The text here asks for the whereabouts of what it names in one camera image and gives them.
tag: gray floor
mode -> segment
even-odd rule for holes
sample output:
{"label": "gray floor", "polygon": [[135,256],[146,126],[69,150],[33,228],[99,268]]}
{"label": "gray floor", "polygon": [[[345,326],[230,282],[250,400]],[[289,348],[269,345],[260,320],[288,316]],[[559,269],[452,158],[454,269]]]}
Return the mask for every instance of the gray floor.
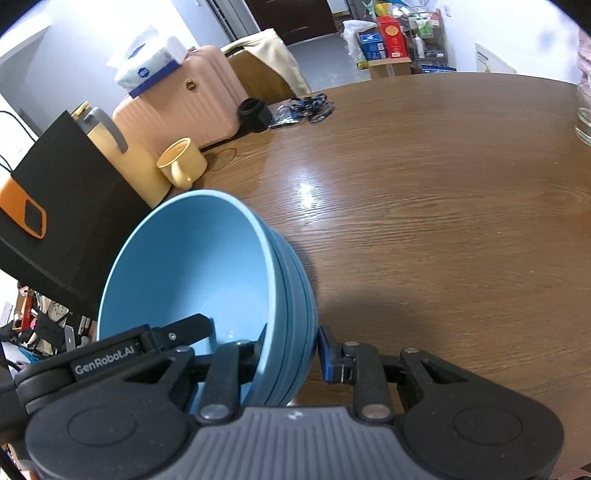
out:
{"label": "gray floor", "polygon": [[288,47],[313,92],[369,80],[367,70],[358,70],[339,34]]}

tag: pink suitcase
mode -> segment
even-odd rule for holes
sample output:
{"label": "pink suitcase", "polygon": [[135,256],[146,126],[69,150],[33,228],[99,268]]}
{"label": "pink suitcase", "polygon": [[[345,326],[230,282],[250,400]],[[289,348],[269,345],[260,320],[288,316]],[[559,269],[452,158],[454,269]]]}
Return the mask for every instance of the pink suitcase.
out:
{"label": "pink suitcase", "polygon": [[113,120],[155,157],[180,138],[199,148],[238,132],[238,106],[248,97],[219,48],[200,47],[183,65],[137,98],[127,96]]}

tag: red box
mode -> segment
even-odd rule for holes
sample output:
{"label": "red box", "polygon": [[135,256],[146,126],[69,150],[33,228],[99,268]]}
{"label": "red box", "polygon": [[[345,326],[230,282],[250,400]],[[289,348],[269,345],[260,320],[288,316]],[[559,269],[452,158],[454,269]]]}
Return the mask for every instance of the red box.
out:
{"label": "red box", "polygon": [[388,58],[400,59],[408,57],[406,39],[398,21],[391,17],[376,17],[375,21],[379,25]]}

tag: beige chair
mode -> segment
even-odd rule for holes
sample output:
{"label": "beige chair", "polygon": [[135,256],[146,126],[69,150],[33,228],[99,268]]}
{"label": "beige chair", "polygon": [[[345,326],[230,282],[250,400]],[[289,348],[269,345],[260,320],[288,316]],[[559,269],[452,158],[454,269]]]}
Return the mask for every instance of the beige chair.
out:
{"label": "beige chair", "polygon": [[272,105],[310,93],[296,59],[272,28],[230,43],[222,51],[250,97]]}

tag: stacked bowls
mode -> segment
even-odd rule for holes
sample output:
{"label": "stacked bowls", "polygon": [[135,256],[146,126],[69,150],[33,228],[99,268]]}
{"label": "stacked bowls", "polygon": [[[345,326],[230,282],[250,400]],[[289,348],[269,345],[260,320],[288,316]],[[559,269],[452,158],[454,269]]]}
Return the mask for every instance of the stacked bowls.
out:
{"label": "stacked bowls", "polygon": [[192,345],[196,355],[255,341],[266,326],[256,374],[241,389],[243,403],[283,406],[295,396],[316,347],[310,283],[281,235],[215,190],[179,195],[134,230],[107,279],[98,338],[196,313],[210,318],[215,331]]}

